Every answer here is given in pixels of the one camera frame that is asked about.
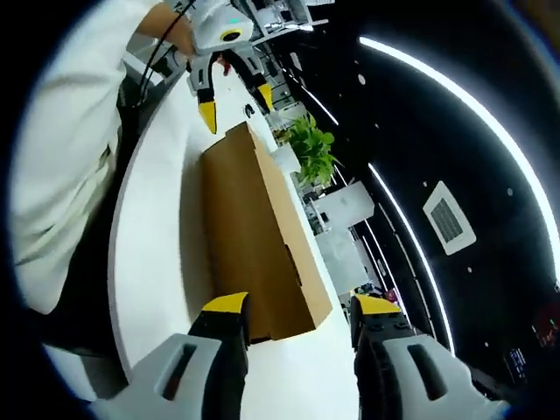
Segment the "robotic arm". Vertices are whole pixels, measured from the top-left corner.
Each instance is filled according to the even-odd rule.
[[[249,368],[248,301],[247,293],[211,301],[189,335],[170,337],[138,363],[121,394],[92,404],[95,414],[239,420]],[[503,418],[508,405],[486,399],[468,367],[432,337],[417,335],[389,301],[353,297],[351,320],[363,420]]]
[[[191,15],[196,56],[189,85],[199,100],[199,112],[210,131],[217,131],[212,64],[222,56],[240,75],[262,112],[272,110],[272,89],[263,76],[250,39],[254,24],[228,0],[197,2]]]

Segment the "person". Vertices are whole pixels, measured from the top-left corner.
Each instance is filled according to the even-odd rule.
[[[160,39],[178,13],[157,0],[106,0],[66,36],[38,80],[11,170],[16,277],[44,340],[113,350],[107,296],[110,224],[138,135],[117,109],[134,33]],[[194,54],[182,17],[166,40]]]

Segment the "box flap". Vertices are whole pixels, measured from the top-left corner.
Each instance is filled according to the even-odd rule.
[[[299,274],[301,290],[313,322],[315,326],[319,326],[333,308],[331,300],[301,226],[298,211],[288,191],[285,176],[254,133],[251,132],[251,136],[280,233]]]

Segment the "person's arm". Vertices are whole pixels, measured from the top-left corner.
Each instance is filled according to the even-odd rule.
[[[156,4],[144,17],[136,33],[146,35],[151,38],[161,39],[169,26],[177,18],[179,14],[167,4]],[[191,57],[194,55],[192,28],[186,17],[182,17],[171,29],[166,37],[166,41],[174,44],[178,50]]]

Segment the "office desk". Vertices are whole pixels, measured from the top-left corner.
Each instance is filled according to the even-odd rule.
[[[277,146],[264,116],[235,73],[213,69],[218,135],[200,118],[184,75],[163,99],[130,160],[122,182],[109,244],[108,294],[115,341],[124,372],[174,333],[188,333],[211,281],[202,227],[201,153],[226,130],[256,113],[252,130],[273,151]],[[255,345],[243,419],[341,419],[358,417],[354,352],[311,227],[294,185],[286,177],[333,310],[317,331]]]

